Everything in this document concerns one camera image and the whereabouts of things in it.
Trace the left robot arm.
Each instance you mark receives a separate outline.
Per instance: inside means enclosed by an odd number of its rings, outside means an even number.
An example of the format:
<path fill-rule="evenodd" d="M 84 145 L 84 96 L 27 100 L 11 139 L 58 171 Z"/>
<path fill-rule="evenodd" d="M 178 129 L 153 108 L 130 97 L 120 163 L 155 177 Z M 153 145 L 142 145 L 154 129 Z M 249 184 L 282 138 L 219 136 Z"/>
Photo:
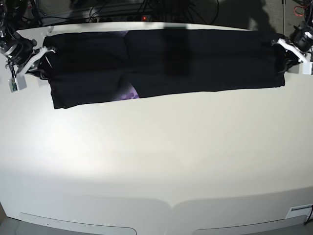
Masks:
<path fill-rule="evenodd" d="M 288 36 L 272 40 L 277 53 L 277 73 L 313 74 L 313 2 L 297 0 L 293 14 L 303 19 Z"/>

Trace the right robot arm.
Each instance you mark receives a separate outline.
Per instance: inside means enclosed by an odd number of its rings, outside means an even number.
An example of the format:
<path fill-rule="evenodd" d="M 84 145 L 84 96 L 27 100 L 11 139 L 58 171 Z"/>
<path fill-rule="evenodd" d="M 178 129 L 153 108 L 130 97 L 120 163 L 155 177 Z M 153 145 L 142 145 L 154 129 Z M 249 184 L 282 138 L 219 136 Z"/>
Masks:
<path fill-rule="evenodd" d="M 10 69 L 15 79 L 19 73 L 30 73 L 41 80 L 48 80 L 49 76 L 42 69 L 42 62 L 48 60 L 39 55 L 44 48 L 38 48 L 37 41 L 27 39 L 17 31 L 26 26 L 41 26 L 43 22 L 39 16 L 37 5 L 33 0 L 2 0 L 0 2 L 0 52 L 6 57 L 6 67 Z"/>

